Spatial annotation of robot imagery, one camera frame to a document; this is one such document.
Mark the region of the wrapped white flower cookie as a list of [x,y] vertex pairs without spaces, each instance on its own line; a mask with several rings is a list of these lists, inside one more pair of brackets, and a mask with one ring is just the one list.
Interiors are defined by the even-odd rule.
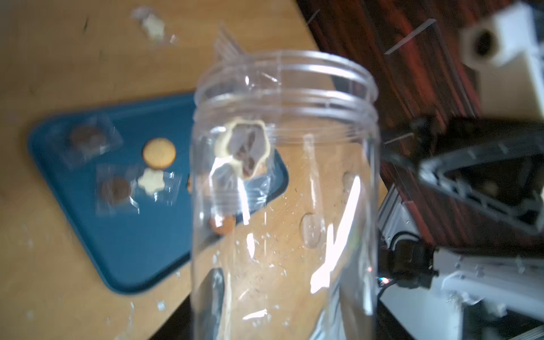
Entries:
[[146,168],[137,179],[137,186],[154,202],[173,206],[178,198],[181,180],[179,173]]

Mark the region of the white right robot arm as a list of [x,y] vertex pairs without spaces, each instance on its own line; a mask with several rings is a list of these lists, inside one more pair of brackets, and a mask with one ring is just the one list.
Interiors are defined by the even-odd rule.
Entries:
[[[440,194],[527,235],[543,233],[541,122],[457,117],[439,127],[421,117],[384,131],[381,152]],[[403,288],[543,318],[539,256],[449,249],[402,231],[380,249],[377,273]]]

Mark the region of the wrapped brown round cookie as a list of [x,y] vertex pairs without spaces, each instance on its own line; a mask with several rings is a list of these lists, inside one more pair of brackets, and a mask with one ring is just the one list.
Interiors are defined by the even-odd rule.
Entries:
[[135,198],[139,170],[135,166],[119,164],[96,167],[96,215],[140,214],[140,205]]

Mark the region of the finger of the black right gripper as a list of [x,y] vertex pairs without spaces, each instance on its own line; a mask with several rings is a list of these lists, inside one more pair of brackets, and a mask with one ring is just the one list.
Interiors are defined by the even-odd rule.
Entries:
[[382,159],[528,235],[543,233],[543,123],[424,116],[381,134]]

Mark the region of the round plain cookie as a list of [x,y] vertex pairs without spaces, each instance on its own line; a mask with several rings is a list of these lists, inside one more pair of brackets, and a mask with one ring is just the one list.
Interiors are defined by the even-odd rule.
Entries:
[[166,169],[174,163],[177,157],[177,149],[172,141],[158,137],[145,144],[142,156],[148,167]]

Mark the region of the blue plastic tray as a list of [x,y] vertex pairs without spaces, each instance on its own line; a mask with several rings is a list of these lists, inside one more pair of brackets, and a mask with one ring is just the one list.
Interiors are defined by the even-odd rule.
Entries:
[[[136,101],[46,119],[28,137],[28,150],[67,221],[103,282],[120,294],[141,293],[183,266],[191,257],[193,218],[190,175],[191,130],[195,103],[191,93]],[[76,169],[68,169],[48,145],[57,125],[84,117],[108,116],[123,137],[123,146]],[[98,216],[96,167],[119,164],[144,171],[143,147],[154,137],[174,143],[177,157],[167,172],[181,174],[173,206],[156,203],[136,188],[140,214]]]

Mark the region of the clear plastic jar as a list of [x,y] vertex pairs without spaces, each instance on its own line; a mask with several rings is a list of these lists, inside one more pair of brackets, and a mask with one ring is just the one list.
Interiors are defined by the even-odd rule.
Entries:
[[[376,219],[380,133],[371,73],[348,59],[313,51],[240,55],[198,82],[191,138],[192,335],[197,290],[221,268],[225,297],[217,339],[374,339]],[[220,127],[263,120],[273,157],[264,205],[231,214],[236,226],[214,235],[227,216],[208,183]],[[300,220],[321,215],[326,241],[304,246]]]

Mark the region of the wrapped dark chocolate cookie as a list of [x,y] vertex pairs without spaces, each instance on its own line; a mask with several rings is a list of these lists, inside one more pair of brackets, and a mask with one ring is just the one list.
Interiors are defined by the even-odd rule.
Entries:
[[105,115],[94,115],[55,126],[48,145],[64,165],[76,169],[124,143],[113,121]]

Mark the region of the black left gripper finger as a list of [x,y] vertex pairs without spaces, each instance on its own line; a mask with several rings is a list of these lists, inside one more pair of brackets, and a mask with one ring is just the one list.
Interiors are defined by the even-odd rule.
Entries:
[[197,339],[217,339],[225,297],[221,268],[211,269],[197,290]]

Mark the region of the round chocolate chip cookie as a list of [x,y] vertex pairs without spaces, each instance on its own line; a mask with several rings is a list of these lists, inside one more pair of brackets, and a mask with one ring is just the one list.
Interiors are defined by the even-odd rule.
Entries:
[[236,218],[234,215],[220,216],[215,215],[209,218],[208,224],[214,235],[228,235],[236,226]]

